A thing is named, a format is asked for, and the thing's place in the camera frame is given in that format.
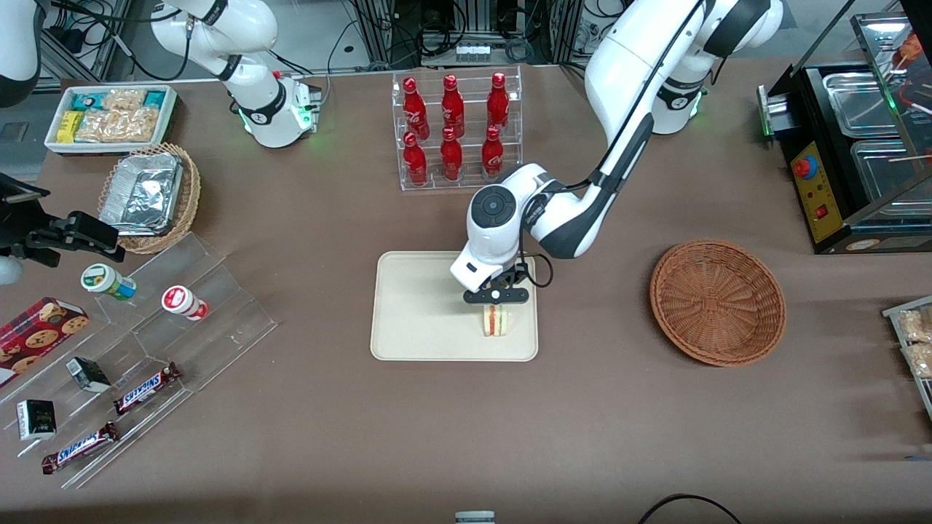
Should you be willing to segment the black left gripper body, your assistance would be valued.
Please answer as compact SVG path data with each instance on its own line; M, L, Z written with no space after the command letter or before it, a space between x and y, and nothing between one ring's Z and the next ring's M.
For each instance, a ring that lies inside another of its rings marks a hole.
M513 266L502 272L498 277L492 277L479 286L478 291L466 290L463 301L467 304L502 305L521 304L530 299L530 292L520 283L529 278L527 266Z

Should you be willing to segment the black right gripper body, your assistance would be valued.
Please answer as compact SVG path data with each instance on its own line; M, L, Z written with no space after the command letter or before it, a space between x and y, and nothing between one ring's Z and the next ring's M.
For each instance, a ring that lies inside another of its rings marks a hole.
M50 195L42 188L1 175L1 255L57 266L74 219L56 218L44 211L40 199Z

